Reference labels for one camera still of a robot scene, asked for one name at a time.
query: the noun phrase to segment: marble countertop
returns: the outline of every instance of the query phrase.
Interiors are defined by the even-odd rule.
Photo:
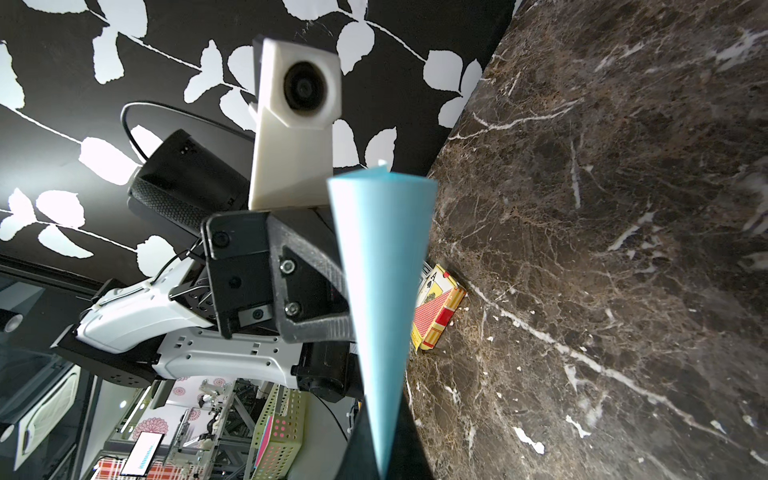
[[[528,4],[430,173],[435,478],[768,478],[766,7]]]

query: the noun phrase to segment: green basket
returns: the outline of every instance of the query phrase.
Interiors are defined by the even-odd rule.
[[[262,441],[266,441],[264,430],[270,424],[270,418],[274,416],[269,442],[258,465],[253,468],[251,480],[273,480],[287,475],[304,438],[304,414],[309,402],[308,395],[307,392],[284,386],[272,387],[250,444],[254,462],[258,459]]]

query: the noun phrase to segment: screw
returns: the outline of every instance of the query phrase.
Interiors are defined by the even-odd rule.
[[[280,271],[285,273],[286,275],[290,275],[294,271],[296,271],[296,262],[291,260],[290,258],[286,258],[283,260],[283,262],[280,263]]]
[[[301,305],[298,302],[291,302],[286,305],[286,315],[296,316],[301,311]]]
[[[230,236],[227,232],[214,232],[211,242],[214,244],[214,247],[224,248],[230,244]]]

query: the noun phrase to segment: pink flower pattern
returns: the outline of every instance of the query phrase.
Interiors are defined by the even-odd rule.
[[[168,423],[158,417],[152,417],[151,419],[146,419],[136,425],[136,428],[134,429],[133,438],[138,439],[139,435],[142,432],[152,432],[152,433],[168,433]]]

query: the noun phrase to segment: wire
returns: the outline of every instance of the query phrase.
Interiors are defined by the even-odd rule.
[[[203,242],[203,239],[198,238],[197,240],[195,240],[195,243],[192,243],[192,247],[189,247],[188,249],[186,249],[184,251],[181,251],[181,252],[177,253],[176,255],[174,255],[174,257],[171,258],[170,260],[168,260],[168,263],[163,265],[163,268],[161,268],[160,271],[157,272],[157,275],[155,275],[154,278],[152,280],[150,280],[149,284],[150,285],[154,285],[154,283],[157,282],[157,279],[160,278],[160,275],[163,274],[165,269],[167,269],[168,266],[170,266],[174,262],[174,260],[180,259],[181,256],[184,255],[185,253],[189,253],[190,251],[194,250],[202,242]]]
[[[144,161],[148,161],[149,157],[147,157],[144,151],[141,150],[141,147],[139,147],[138,142],[136,142],[134,135],[131,133],[131,129],[128,128],[128,110],[135,105],[143,105],[146,107],[157,107],[157,108],[162,108],[164,110],[173,111],[185,117],[193,118],[205,124],[213,125],[214,127],[220,128],[221,130],[228,131],[232,135],[236,135],[240,138],[244,138],[249,142],[253,142],[253,138],[250,135],[243,133],[242,131],[237,131],[234,128],[229,128],[225,124],[221,124],[209,118],[201,117],[200,115],[194,114],[190,111],[182,110],[176,107],[171,107],[170,105],[162,104],[159,101],[149,101],[149,100],[131,101],[123,105],[123,109],[120,110],[120,123],[123,125],[123,130],[125,130],[125,134],[128,136],[128,141],[131,142],[131,146],[136,150],[136,152],[138,152],[138,154],[141,156],[141,158],[144,159]]]
[[[333,410],[321,399],[319,396],[317,396],[317,399],[320,401],[320,403],[323,404],[324,407],[328,409],[331,416],[333,417],[333,421],[336,422],[336,424],[339,426],[339,431],[342,435],[344,435],[344,442],[349,442],[349,439],[346,437],[346,433],[344,433],[344,428],[342,428],[341,424],[339,423],[339,420],[336,418],[336,415],[333,414]]]

